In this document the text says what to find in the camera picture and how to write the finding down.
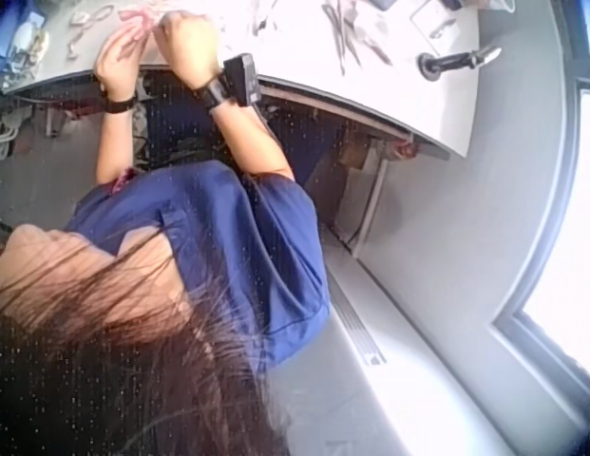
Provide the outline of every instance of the floor vent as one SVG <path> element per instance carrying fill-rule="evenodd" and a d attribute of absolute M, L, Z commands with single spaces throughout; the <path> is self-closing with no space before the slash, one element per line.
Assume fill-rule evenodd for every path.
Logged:
<path fill-rule="evenodd" d="M 383 353 L 377 347 L 377 344 L 371 337 L 371 334 L 360 320 L 350 300 L 345 296 L 341 287 L 334 280 L 333 275 L 327 272 L 329 279 L 329 292 L 331 293 L 331 302 L 336 310 L 337 315 L 341 318 L 345 330 L 350 335 L 353 344 L 362 356 L 367 366 L 382 366 L 387 364 Z"/>

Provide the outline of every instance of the white table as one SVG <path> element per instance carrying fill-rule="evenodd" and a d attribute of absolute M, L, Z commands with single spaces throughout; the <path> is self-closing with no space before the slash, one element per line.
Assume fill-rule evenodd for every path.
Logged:
<path fill-rule="evenodd" d="M 183 5 L 192 5 L 190 1 L 181 1 Z M 321 8 L 323 1 L 278 0 L 272 13 L 277 29 L 270 23 L 258 37 L 251 33 L 254 21 L 250 13 L 251 3 L 257 0 L 215 1 L 228 30 L 222 36 L 221 59 L 251 52 L 261 76 L 361 107 L 446 150 L 466 155 L 476 107 L 478 71 L 452 71 L 434 83 L 423 78 L 417 69 L 416 57 L 422 52 L 437 52 L 410 18 L 428 0 L 397 0 L 385 13 L 390 37 L 387 51 L 393 66 L 383 64 L 373 52 L 359 46 L 364 69 L 348 54 L 345 75 L 341 74 L 332 25 Z M 134 0 L 132 3 L 145 2 Z M 78 43 L 81 55 L 74 61 L 67 58 L 67 43 L 76 34 L 69 21 L 75 10 L 93 12 L 105 4 L 110 2 L 85 0 L 77 7 L 62 6 L 58 13 L 49 17 L 45 29 L 50 34 L 50 48 L 35 80 L 24 81 L 7 91 L 89 72 L 106 37 L 120 25 L 117 12 L 88 31 Z M 439 53 L 477 49 L 477 11 L 462 9 L 453 17 L 459 35 Z M 153 40 L 149 41 L 143 64 L 165 66 Z"/>

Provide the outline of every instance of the blue scrub top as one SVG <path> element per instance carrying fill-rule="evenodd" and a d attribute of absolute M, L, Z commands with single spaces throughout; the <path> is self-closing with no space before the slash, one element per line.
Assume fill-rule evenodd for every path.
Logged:
<path fill-rule="evenodd" d="M 92 190 L 67 231 L 117 255 L 125 234 L 144 226 L 164 230 L 189 292 L 225 287 L 223 314 L 256 340 L 247 347 L 259 361 L 254 369 L 284 361 L 326 321 L 314 204 L 297 183 L 279 175 L 239 178 L 219 161 L 159 169 L 115 195 L 111 185 Z"/>

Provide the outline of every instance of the window frame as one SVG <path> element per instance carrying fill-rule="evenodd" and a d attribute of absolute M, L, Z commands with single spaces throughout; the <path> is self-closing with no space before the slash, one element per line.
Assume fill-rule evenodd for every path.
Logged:
<path fill-rule="evenodd" d="M 575 1 L 551 3 L 561 35 L 565 71 L 566 125 L 561 170 L 536 250 L 493 326 L 590 422 L 590 374 L 523 311 L 561 231 L 578 164 L 581 95 L 590 91 L 590 50 L 585 33 L 580 33 L 581 8 Z"/>

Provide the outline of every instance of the black strap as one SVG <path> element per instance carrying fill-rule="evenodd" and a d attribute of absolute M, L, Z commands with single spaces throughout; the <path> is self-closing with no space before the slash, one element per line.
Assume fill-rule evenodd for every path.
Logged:
<path fill-rule="evenodd" d="M 134 108 L 138 100 L 135 93 L 132 98 L 125 102 L 113 102 L 108 99 L 106 93 L 103 93 L 103 107 L 105 108 L 105 112 L 109 114 L 120 114 L 121 112 L 129 111 Z"/>
<path fill-rule="evenodd" d="M 198 95 L 201 102 L 208 110 L 214 109 L 218 105 L 222 105 L 231 98 L 222 74 L 199 89 Z"/>

